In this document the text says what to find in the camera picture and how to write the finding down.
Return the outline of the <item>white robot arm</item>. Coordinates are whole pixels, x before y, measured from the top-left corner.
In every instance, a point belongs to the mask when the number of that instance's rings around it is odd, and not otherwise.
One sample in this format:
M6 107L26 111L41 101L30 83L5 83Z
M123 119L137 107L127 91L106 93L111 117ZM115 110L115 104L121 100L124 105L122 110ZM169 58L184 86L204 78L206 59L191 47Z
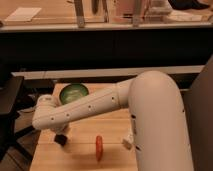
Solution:
M194 171L186 110L176 82L166 73L146 71L66 105L42 95L33 127L52 129L127 108L138 171Z

